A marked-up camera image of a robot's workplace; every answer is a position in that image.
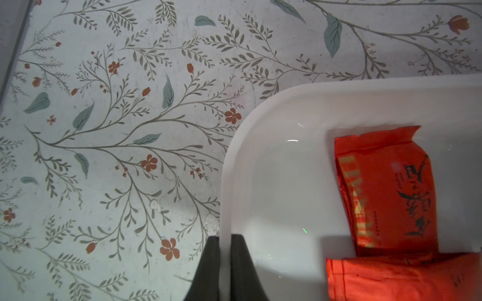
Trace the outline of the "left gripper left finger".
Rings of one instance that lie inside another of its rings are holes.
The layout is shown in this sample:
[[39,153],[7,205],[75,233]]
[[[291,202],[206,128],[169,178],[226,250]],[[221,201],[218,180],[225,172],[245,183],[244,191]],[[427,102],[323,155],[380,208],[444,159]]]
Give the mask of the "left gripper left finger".
[[184,301],[219,301],[219,237],[208,237]]

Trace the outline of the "white plastic storage box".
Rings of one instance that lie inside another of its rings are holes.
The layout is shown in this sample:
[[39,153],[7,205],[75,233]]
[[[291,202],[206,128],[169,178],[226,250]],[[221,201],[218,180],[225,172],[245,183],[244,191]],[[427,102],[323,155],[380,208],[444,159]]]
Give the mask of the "white plastic storage box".
[[327,300],[326,258],[355,255],[334,140],[416,125],[432,163],[439,249],[481,249],[481,76],[306,84],[264,101],[229,145],[221,250],[242,235],[269,300]]

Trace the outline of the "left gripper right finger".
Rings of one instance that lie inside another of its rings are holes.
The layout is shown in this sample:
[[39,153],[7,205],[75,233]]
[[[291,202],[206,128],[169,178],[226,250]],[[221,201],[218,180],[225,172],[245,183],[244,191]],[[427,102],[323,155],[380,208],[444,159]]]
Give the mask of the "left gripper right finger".
[[234,301],[268,301],[246,241],[242,235],[231,236],[230,299]]

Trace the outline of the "red tea bag lower box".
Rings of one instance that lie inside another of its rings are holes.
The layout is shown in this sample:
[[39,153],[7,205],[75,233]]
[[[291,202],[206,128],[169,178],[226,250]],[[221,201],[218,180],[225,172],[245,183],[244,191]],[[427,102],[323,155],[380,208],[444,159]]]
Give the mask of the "red tea bag lower box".
[[330,300],[479,300],[481,253],[326,259]]

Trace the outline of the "red tea bag in box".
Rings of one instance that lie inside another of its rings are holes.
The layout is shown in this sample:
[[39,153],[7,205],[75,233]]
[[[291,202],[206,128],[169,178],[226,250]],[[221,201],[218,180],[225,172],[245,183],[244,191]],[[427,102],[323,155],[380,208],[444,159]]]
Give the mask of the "red tea bag in box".
[[359,257],[437,252],[431,160],[419,126],[335,138],[340,194]]

